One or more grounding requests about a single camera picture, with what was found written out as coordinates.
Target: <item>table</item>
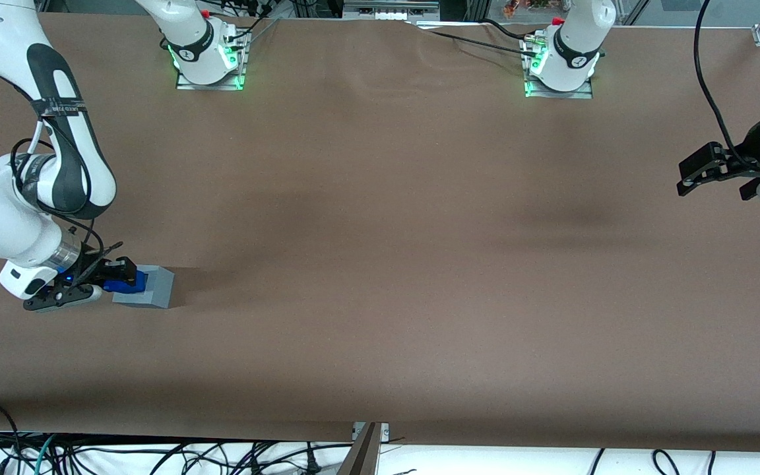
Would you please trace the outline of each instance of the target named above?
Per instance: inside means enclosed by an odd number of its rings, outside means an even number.
[[[147,17],[42,23],[117,177],[97,231],[177,280],[168,311],[0,288],[23,429],[760,450],[760,203],[675,192],[720,138],[690,30],[612,30],[583,102],[399,22],[281,21],[234,93],[176,91]],[[707,30],[703,68],[742,139],[760,48]],[[32,130],[0,81],[0,154]]]

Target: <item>black strap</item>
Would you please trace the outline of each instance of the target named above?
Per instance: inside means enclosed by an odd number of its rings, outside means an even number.
[[[202,52],[210,47],[210,45],[213,43],[214,38],[213,24],[211,24],[209,21],[205,21],[205,24],[207,24],[207,31],[205,32],[205,35],[202,36],[198,42],[194,42],[191,45],[175,45],[175,43],[166,40],[166,42],[169,43],[169,48],[175,52],[175,56],[188,63],[199,60],[199,55],[201,55]]]
[[[570,67],[570,69],[582,69],[589,61],[594,59],[594,57],[597,56],[597,52],[600,51],[599,46],[594,51],[589,52],[572,50],[565,44],[564,40],[561,39],[561,27],[559,27],[553,35],[553,44],[555,45],[555,50],[558,52],[559,56],[565,58],[565,62],[567,62],[567,66]]]
[[[22,160],[30,159],[28,154],[21,154],[19,158]],[[22,193],[25,201],[28,201],[34,207],[39,207],[39,204],[37,204],[39,199],[37,198],[37,181],[40,180],[40,170],[52,158],[54,158],[54,154],[36,154],[25,170],[25,178],[22,181],[22,189],[19,192]]]
[[[75,97],[44,97],[31,100],[31,108],[38,117],[77,116],[79,112],[87,112],[84,100]]]

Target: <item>white cable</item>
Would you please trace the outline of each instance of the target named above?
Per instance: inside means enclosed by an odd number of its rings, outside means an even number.
[[[31,143],[28,145],[28,154],[33,154],[34,149],[37,148],[37,144],[40,141],[40,133],[43,133],[43,121],[37,121],[37,127],[34,129],[34,137],[31,138]]]

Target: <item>green cable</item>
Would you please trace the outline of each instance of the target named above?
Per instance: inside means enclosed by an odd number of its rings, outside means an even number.
[[[48,439],[46,439],[46,442],[43,442],[43,446],[40,447],[40,453],[37,454],[37,465],[34,466],[34,475],[40,475],[40,465],[43,464],[43,457],[46,454],[46,451],[49,450],[49,445],[51,445],[51,440],[55,438],[54,433],[49,436]]]

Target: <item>gray block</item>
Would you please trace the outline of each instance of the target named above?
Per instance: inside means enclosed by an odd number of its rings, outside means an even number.
[[[175,274],[160,265],[138,265],[145,273],[145,290],[139,294],[114,294],[113,302],[140,309],[168,309]]]

